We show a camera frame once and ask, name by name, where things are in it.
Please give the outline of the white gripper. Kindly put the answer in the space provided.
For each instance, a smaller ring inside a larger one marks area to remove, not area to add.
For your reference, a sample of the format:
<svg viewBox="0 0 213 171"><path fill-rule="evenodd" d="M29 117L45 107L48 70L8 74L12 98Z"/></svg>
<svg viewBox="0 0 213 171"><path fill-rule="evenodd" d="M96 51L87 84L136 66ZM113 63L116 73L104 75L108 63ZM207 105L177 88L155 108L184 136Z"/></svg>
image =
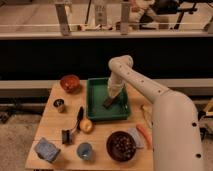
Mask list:
<svg viewBox="0 0 213 171"><path fill-rule="evenodd" d="M122 91L124 87L124 83L108 83L108 95L110 98L114 99L116 98L119 93Z"/></svg>

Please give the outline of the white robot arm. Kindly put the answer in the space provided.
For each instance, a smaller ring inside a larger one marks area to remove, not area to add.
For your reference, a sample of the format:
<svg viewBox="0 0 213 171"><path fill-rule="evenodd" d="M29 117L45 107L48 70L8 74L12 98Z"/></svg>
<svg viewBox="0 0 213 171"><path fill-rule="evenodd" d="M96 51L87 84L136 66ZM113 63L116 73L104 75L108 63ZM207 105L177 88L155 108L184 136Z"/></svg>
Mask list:
<svg viewBox="0 0 213 171"><path fill-rule="evenodd" d="M129 55L111 58L108 93L115 98L129 83L152 107L154 171L204 171L198 112L185 94L174 91L132 69Z"/></svg>

